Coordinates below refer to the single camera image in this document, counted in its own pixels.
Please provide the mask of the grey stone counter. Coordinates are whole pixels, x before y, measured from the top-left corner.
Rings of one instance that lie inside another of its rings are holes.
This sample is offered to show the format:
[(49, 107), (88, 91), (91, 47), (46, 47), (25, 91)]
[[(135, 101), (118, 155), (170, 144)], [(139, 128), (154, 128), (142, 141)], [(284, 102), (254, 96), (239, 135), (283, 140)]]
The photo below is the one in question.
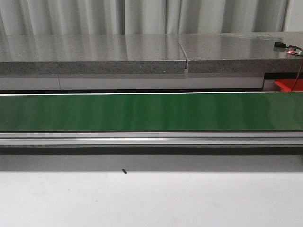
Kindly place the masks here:
[(1, 74), (295, 72), (302, 32), (180, 35), (3, 35)]

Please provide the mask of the green conveyor belt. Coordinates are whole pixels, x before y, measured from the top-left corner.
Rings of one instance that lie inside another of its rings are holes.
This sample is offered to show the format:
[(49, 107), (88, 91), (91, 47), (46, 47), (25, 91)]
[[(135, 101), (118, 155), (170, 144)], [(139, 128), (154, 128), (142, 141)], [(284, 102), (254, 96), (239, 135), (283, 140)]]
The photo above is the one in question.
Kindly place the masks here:
[(300, 131), (301, 92), (45, 94), (0, 98), (10, 131)]

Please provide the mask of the red plastic bin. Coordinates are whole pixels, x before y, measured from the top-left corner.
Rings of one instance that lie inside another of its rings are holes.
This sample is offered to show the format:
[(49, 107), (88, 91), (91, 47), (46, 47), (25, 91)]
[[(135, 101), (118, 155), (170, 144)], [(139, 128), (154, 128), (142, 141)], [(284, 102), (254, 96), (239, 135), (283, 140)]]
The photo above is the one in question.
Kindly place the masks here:
[(274, 83), (280, 87), (281, 92), (303, 91), (302, 79), (277, 79)]

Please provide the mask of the black sensor box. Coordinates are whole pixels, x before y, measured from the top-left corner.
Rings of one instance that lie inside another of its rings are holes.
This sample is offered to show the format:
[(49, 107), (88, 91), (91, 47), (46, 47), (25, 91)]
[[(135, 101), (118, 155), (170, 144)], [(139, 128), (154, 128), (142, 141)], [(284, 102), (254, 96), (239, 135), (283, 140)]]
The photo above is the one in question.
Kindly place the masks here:
[(286, 44), (284, 42), (275, 42), (274, 47), (276, 48), (286, 48)]

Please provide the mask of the small circuit board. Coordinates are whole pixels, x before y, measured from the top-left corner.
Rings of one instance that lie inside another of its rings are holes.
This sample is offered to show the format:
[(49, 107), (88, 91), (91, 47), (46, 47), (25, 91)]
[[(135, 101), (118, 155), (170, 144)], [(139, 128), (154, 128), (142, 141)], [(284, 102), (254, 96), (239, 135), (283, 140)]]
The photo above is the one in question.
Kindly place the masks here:
[(303, 51), (300, 48), (289, 48), (286, 53), (301, 57), (303, 56)]

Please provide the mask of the white curtain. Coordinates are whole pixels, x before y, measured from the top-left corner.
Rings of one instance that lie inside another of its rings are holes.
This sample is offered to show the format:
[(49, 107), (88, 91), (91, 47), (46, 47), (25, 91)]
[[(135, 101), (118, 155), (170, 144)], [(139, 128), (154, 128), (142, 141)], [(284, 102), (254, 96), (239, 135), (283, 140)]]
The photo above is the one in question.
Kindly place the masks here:
[(302, 31), (300, 0), (3, 0), (3, 35)]

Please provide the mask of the aluminium conveyor frame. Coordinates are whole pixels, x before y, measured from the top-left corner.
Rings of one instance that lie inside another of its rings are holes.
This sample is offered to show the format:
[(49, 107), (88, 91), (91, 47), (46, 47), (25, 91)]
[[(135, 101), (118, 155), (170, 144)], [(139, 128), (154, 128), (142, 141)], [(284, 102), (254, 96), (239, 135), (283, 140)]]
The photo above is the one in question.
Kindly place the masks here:
[(42, 132), (1, 133), (2, 146), (162, 145), (302, 146), (302, 132)]

